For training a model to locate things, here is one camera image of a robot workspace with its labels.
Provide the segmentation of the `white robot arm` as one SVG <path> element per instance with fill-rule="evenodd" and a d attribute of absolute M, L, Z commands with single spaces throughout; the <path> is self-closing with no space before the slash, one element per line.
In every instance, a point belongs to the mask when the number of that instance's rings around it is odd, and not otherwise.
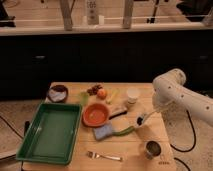
<path fill-rule="evenodd" d="M 161 103 L 174 101 L 213 127 L 213 99 L 184 87 L 185 73 L 178 68 L 154 78 L 155 95 Z"/>

